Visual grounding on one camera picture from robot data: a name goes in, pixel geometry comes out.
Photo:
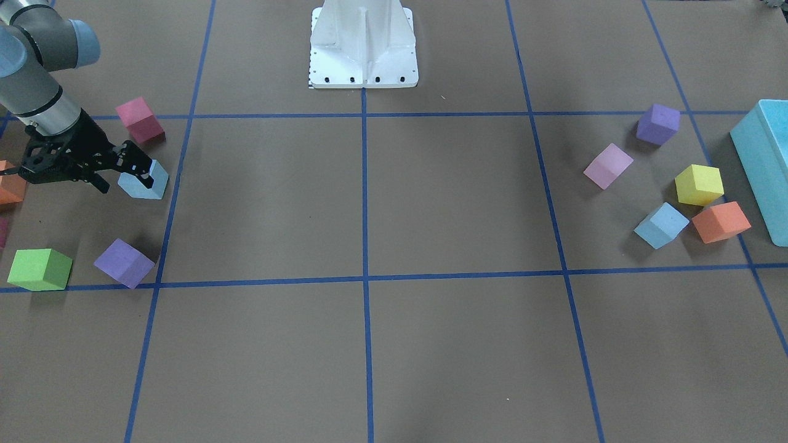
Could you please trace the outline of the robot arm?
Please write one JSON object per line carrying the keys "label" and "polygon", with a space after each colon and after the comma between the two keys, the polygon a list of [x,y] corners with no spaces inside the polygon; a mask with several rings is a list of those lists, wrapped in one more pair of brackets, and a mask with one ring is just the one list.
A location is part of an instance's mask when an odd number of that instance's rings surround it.
{"label": "robot arm", "polygon": [[25,125],[29,137],[20,165],[2,174],[30,184],[85,182],[107,193],[100,172],[113,169],[154,188],[153,160],[130,140],[110,142],[52,76],[98,61],[95,31],[62,17],[48,1],[3,1],[1,14],[2,106]]}

